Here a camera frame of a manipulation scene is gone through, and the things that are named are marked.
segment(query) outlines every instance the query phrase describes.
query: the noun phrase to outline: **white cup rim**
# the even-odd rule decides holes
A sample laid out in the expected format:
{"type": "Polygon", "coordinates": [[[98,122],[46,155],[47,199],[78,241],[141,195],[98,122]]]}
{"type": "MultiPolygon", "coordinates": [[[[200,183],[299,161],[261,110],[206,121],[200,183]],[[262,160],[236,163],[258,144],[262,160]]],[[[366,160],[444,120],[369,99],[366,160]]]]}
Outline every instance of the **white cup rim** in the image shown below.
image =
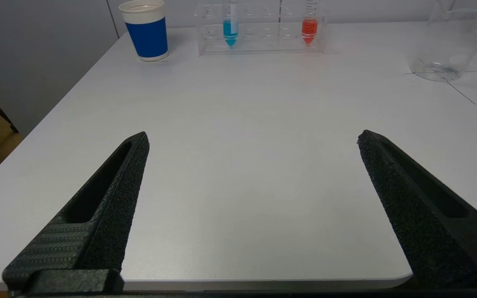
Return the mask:
{"type": "Polygon", "coordinates": [[[144,13],[159,10],[163,5],[165,5],[163,0],[132,0],[119,5],[119,10],[123,13],[144,13]],[[133,8],[143,5],[148,5],[148,7],[133,10],[133,8]]]}

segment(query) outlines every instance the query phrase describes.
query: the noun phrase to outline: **blue paper cup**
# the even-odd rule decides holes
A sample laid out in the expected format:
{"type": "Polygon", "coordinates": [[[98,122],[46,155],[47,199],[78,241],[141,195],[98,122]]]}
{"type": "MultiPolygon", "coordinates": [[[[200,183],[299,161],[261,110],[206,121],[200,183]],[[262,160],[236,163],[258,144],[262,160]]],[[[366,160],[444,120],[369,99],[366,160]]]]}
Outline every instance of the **blue paper cup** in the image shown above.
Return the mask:
{"type": "Polygon", "coordinates": [[[137,55],[156,61],[169,55],[163,0],[133,0],[119,5],[137,55]]]}

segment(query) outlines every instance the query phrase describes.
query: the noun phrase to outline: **beaker base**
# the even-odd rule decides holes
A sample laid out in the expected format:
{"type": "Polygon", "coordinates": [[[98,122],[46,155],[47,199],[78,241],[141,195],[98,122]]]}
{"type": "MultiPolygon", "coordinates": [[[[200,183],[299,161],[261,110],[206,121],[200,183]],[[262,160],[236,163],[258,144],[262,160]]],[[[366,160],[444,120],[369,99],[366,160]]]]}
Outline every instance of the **beaker base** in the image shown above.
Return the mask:
{"type": "Polygon", "coordinates": [[[436,82],[453,82],[461,77],[458,70],[440,63],[415,63],[411,66],[414,75],[436,82]]]}

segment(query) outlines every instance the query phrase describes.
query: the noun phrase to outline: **test tube rack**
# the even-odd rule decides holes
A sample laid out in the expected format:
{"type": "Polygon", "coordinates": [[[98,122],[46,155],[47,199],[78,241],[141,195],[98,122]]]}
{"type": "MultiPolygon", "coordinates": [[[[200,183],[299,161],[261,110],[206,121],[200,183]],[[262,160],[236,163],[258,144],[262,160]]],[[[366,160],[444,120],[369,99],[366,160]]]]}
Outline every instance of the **test tube rack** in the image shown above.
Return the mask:
{"type": "Polygon", "coordinates": [[[316,37],[307,45],[301,31],[305,20],[306,0],[239,0],[237,4],[238,37],[230,47],[223,32],[222,3],[202,0],[195,12],[198,50],[202,55],[244,53],[323,53],[327,11],[318,1],[315,20],[316,37]]]}

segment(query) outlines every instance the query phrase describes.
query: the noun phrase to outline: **gray wall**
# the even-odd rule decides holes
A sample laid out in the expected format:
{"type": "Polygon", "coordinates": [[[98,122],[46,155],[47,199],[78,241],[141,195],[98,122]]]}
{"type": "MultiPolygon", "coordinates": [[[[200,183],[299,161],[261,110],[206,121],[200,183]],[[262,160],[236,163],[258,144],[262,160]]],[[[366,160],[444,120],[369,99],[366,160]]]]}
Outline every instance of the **gray wall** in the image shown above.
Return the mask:
{"type": "MultiPolygon", "coordinates": [[[[117,7],[127,0],[108,0],[119,36],[126,32],[117,7]]],[[[193,27],[193,15],[201,0],[164,0],[167,26],[193,27]]],[[[435,0],[322,0],[330,23],[427,21],[435,0]]]]}
{"type": "Polygon", "coordinates": [[[0,106],[28,134],[116,41],[106,0],[0,0],[0,106]]]}

